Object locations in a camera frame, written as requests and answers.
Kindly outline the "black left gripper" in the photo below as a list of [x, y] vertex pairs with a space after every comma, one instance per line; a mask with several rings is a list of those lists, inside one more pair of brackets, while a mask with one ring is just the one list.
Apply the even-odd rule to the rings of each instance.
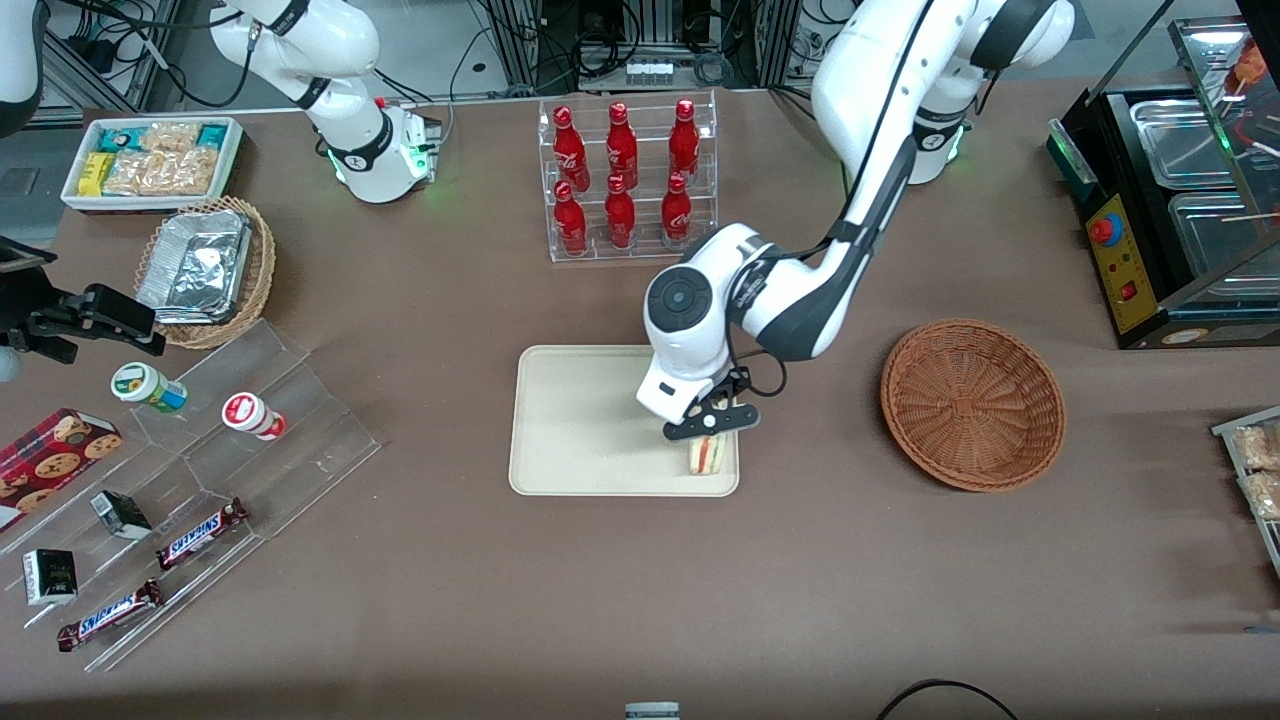
[[686, 450], [690, 454], [695, 454], [700, 448], [700, 437], [722, 434], [722, 442], [726, 447], [733, 445], [737, 439], [737, 430], [751, 429], [762, 419], [755, 405], [737, 404], [737, 397], [750, 388], [750, 370], [732, 368], [705, 397], [690, 406], [681, 423], [666, 423], [663, 436], [672, 442], [687, 439]]

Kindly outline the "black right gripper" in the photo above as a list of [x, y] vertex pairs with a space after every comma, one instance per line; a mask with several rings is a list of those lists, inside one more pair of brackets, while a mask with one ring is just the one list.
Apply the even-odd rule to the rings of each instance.
[[90, 284], [72, 293], [55, 287], [38, 268], [3, 273], [4, 347], [73, 363], [79, 348], [73, 340], [92, 340], [92, 322], [104, 324], [95, 327], [100, 340], [129, 345], [152, 357], [165, 352], [166, 338], [152, 331], [155, 311], [111, 287]]

